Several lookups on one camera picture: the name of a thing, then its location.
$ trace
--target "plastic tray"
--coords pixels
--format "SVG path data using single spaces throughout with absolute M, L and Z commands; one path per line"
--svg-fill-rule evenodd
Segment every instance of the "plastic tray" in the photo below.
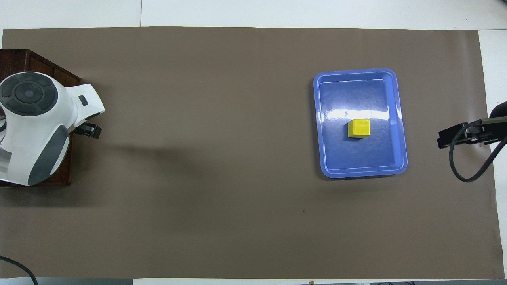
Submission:
M 322 172 L 330 178 L 392 175 L 408 164 L 396 74 L 386 68 L 323 72 L 313 81 Z M 370 136 L 348 137 L 369 119 Z

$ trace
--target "black cable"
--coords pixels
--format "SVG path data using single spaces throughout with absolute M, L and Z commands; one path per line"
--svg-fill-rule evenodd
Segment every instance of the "black cable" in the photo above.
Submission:
M 482 120 L 477 120 L 477 121 L 474 121 L 474 122 L 471 122 L 471 123 L 468 123 L 466 125 L 464 125 L 457 133 L 456 135 L 454 135 L 454 137 L 452 138 L 452 141 L 451 141 L 451 146 L 450 146 L 450 149 L 449 149 L 449 164 L 451 165 L 451 170 L 452 172 L 454 173 L 454 175 L 456 175 L 456 177 L 458 177 L 459 180 L 463 181 L 463 182 L 473 182 L 475 180 L 477 180 L 477 178 L 481 177 L 482 174 L 484 174 L 484 172 L 486 172 L 486 170 L 488 169 L 489 165 L 491 165 L 491 163 L 493 162 L 493 159 L 495 159 L 495 157 L 498 155 L 498 153 L 502 150 L 502 148 L 505 146 L 505 144 L 507 144 L 507 136 L 505 136 L 501 141 L 500 143 L 496 146 L 495 150 L 493 152 L 491 152 L 491 155 L 488 157 L 488 159 L 486 159 L 486 161 L 484 162 L 484 164 L 481 166 L 481 168 L 479 169 L 479 171 L 477 171 L 477 173 L 475 173 L 472 177 L 470 178 L 464 178 L 463 176 L 461 176 L 458 171 L 456 170 L 456 166 L 454 165 L 454 158 L 453 158 L 453 152 L 454 152 L 454 147 L 456 146 L 456 143 L 458 142 L 458 139 L 459 137 L 468 129 L 468 128 L 471 128 L 471 127 L 479 127 L 482 125 Z
M 391 283 L 391 282 L 382 282 L 382 283 L 377 283 L 376 285 L 382 285 L 382 284 L 386 284 L 386 283 L 387 283 L 388 285 L 392 285 L 392 283 Z M 408 284 L 408 285 L 415 285 L 415 282 L 413 282 L 413 281 L 410 281 L 410 282 L 404 281 L 403 283 L 406 283 L 406 284 Z
M 39 283 L 37 282 L 37 279 L 35 278 L 35 275 L 30 271 L 30 269 L 28 269 L 28 267 L 24 266 L 23 264 L 15 261 L 15 260 L 12 260 L 10 258 L 7 258 L 5 256 L 1 256 L 1 255 L 0 255 L 0 260 L 3 260 L 5 262 L 9 262 L 10 264 L 16 265 L 17 267 L 23 269 L 26 273 L 28 273 L 28 275 L 32 279 L 33 285 L 39 285 Z

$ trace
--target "yellow block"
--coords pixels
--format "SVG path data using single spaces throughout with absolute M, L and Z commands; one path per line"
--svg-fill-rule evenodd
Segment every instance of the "yellow block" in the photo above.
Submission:
M 348 123 L 349 137 L 367 137 L 370 135 L 370 120 L 353 119 Z

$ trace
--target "brown paper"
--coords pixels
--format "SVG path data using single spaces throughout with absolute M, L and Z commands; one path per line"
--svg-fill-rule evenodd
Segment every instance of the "brown paper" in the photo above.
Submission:
M 38 276 L 504 277 L 492 169 L 462 183 L 436 142 L 487 116 L 477 31 L 6 30 L 3 48 L 80 76 L 106 109 L 71 186 L 0 190 L 2 254 Z M 378 67 L 398 76 L 408 169 L 325 178 L 312 79 Z M 489 151 L 459 146 L 456 164 Z

